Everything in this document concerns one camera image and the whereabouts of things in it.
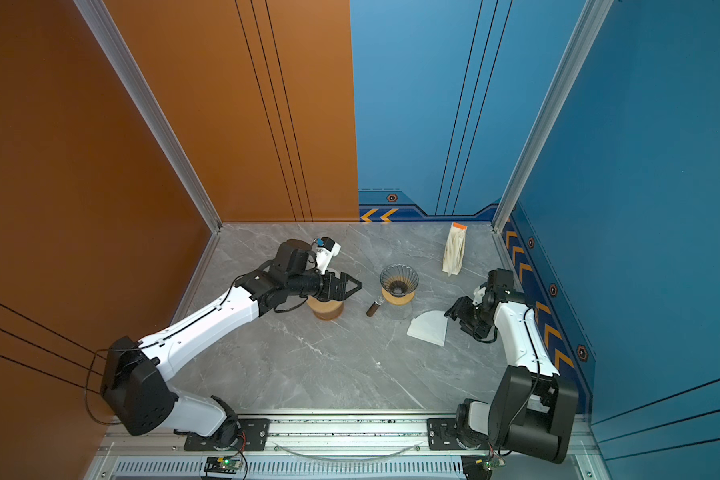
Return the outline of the coffee filter bag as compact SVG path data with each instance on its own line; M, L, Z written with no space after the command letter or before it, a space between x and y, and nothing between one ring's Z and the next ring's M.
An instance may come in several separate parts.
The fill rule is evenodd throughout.
M443 255L442 271L448 276L457 275L465 253L467 226L453 222L448 234Z

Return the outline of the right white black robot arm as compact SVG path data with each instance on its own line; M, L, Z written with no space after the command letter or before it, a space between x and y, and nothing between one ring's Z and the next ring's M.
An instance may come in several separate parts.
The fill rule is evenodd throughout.
M533 308L514 288L514 274L494 269L472 297L445 316L482 344L501 341L507 367L493 400L466 399L456 413L457 440L468 449L565 460L578 408L574 381L562 377L536 328Z

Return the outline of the grey glass dripper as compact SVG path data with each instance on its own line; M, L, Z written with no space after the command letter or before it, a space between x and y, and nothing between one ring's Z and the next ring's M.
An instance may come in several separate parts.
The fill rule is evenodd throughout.
M414 293L419 285L418 273L409 265L392 264L380 273L383 290L393 297L404 297Z

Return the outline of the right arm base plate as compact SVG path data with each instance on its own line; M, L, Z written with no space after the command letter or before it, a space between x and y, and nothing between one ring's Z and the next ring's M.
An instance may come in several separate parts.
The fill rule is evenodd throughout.
M429 418L426 427L428 448L431 451L471 450L471 447L459 440L455 418Z

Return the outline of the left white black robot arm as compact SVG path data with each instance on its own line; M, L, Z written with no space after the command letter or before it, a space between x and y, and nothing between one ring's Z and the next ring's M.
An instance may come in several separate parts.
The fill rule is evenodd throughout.
M329 237L311 243L288 239L274 258L236 277L214 301L138 341L124 336L106 351L100 395L132 436L167 428L216 450L236 449L242 426L221 398L198 396L171 384L191 360L234 330L274 312L291 297L343 302L363 284L330 270L341 250Z

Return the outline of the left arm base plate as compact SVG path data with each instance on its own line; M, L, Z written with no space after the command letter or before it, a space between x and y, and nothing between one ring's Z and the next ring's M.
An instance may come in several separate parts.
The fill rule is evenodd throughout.
M267 418L247 418L237 422L233 433L221 437L202 437L189 434L183 446L185 451L242 451L261 452L265 450L271 421Z

